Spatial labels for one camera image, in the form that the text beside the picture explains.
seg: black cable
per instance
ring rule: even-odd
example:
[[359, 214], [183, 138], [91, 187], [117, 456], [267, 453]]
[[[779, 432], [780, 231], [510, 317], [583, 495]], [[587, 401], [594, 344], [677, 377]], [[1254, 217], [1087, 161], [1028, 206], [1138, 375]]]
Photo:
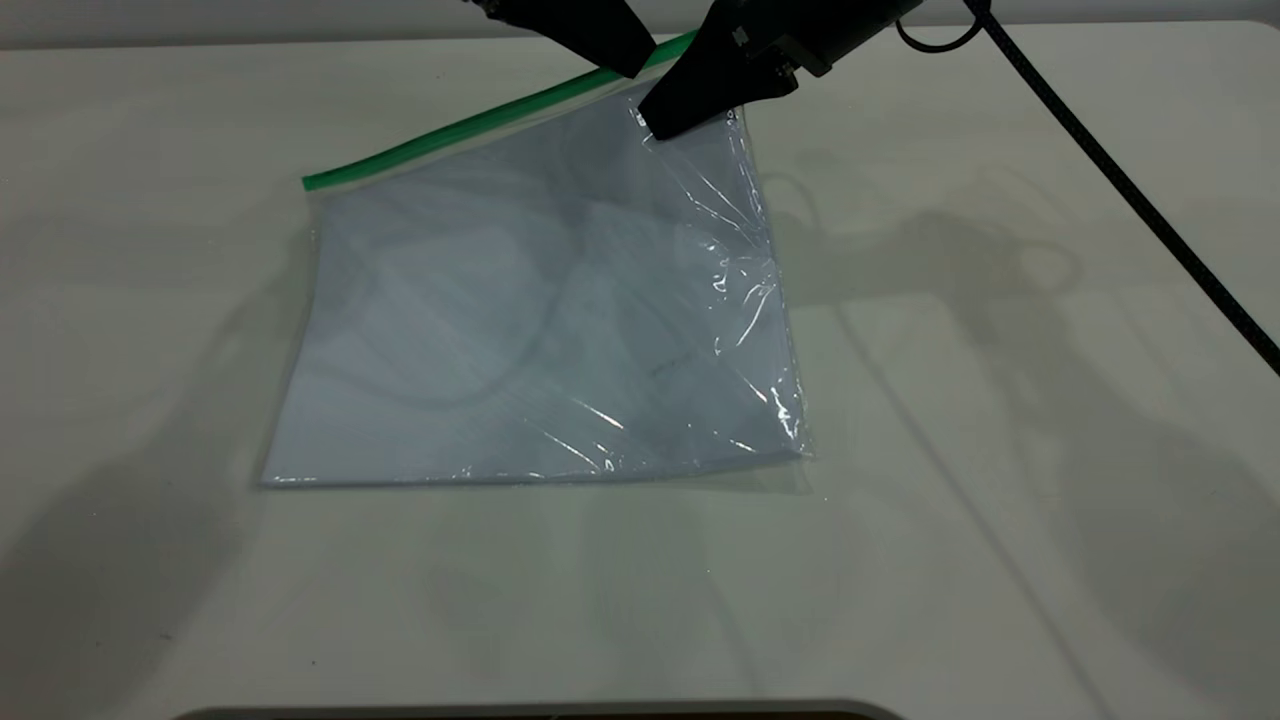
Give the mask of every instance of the black cable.
[[1217, 309], [1226, 315], [1226, 319], [1235, 325], [1235, 329], [1244, 336], [1244, 340], [1253, 346], [1253, 350], [1262, 356], [1262, 360], [1266, 361], [1266, 364], [1270, 365], [1277, 375], [1280, 375], [1280, 347], [1276, 346], [1275, 341], [1271, 340], [1271, 336], [1268, 336], [1267, 332], [1258, 325], [1257, 320], [1254, 320], [1239, 304], [1239, 301], [1235, 300], [1231, 291], [1226, 290], [1226, 286], [1217, 279], [1217, 275], [1208, 269], [1208, 265], [1206, 265], [1204, 261], [1196, 255], [1196, 251], [1187, 245], [1187, 241], [1184, 241], [1181, 236], [1178, 234], [1178, 231], [1169, 224], [1169, 220], [1160, 214], [1160, 210], [1156, 210], [1156, 206], [1147, 200], [1147, 196], [1138, 190], [1138, 186], [1134, 184], [1133, 181], [1129, 179], [1129, 176], [1120, 169], [1120, 165], [1111, 159], [1111, 155], [1102, 149], [1102, 145], [1100, 145], [1093, 137], [1093, 133], [1084, 127], [1084, 123], [1075, 117], [1075, 113], [1066, 106], [1066, 102], [1062, 102], [1062, 99], [1053, 92], [1053, 88], [1050, 87], [1043, 76], [1036, 70], [1030, 60], [1027, 59], [1027, 55], [1024, 55], [1014, 42], [1014, 38], [1009, 37], [1005, 28], [1001, 27], [1000, 22], [991, 14], [991, 0], [964, 0], [964, 3], [973, 12], [974, 23], [973, 27], [969, 28], [969, 32], [955, 42], [947, 45], [924, 45], [914, 38], [910, 38], [906, 35], [906, 31], [902, 29], [901, 22], [897, 23], [899, 35], [908, 41], [908, 45], [923, 53], [946, 53], [960, 47], [969, 40], [973, 40], [973, 36], [977, 35], [977, 28], [987, 31], [987, 35], [991, 36], [996, 47], [1005, 54], [1005, 58], [1007, 58], [1010, 64], [1014, 65], [1018, 74], [1027, 81], [1027, 85], [1030, 86], [1032, 91], [1036, 92], [1036, 96], [1041, 99], [1041, 102], [1048, 108], [1048, 111], [1057, 118], [1057, 122], [1061, 123], [1062, 128], [1066, 129], [1073, 140], [1075, 140], [1076, 145], [1080, 146], [1080, 150], [1084, 150], [1084, 154], [1093, 160], [1093, 164], [1097, 165], [1100, 170], [1102, 170], [1102, 174], [1111, 181], [1116, 192], [1119, 192], [1129, 206], [1133, 208], [1134, 213], [1137, 213], [1138, 217], [1147, 223], [1151, 232], [1153, 232], [1156, 237], [1160, 238], [1160, 242], [1162, 242], [1174, 258], [1178, 259], [1178, 263], [1181, 264], [1188, 274], [1190, 274], [1192, 279], [1196, 281], [1196, 284], [1198, 284], [1201, 290], [1204, 291], [1204, 295], [1213, 301], [1213, 305], [1216, 305]]

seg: clear plastic bag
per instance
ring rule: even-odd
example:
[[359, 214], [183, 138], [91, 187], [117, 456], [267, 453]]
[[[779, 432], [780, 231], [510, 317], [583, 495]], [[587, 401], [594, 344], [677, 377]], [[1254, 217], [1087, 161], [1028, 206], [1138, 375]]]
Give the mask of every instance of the clear plastic bag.
[[603, 85], [308, 178], [315, 299], [264, 483], [637, 480], [806, 451], [740, 111], [659, 143], [644, 76]]

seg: white table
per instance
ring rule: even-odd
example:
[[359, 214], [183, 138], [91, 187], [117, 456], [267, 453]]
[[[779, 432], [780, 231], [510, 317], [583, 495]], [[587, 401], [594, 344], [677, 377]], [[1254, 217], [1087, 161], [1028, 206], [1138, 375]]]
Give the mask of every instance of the white table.
[[[1280, 35], [1011, 32], [1280, 336]], [[748, 111], [803, 477], [256, 489], [297, 178], [582, 69], [541, 40], [0, 54], [0, 715], [1280, 715], [1280, 380], [986, 38], [886, 33]]]

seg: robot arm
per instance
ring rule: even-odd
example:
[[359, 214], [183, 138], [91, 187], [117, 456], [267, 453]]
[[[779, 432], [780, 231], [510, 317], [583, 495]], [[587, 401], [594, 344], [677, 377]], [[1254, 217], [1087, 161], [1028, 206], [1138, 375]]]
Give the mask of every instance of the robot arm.
[[[471, 0], [490, 18], [545, 35], [635, 77], [654, 42], [626, 0]], [[739, 105], [782, 97], [923, 0], [716, 0], [692, 45], [640, 105], [658, 140]]]

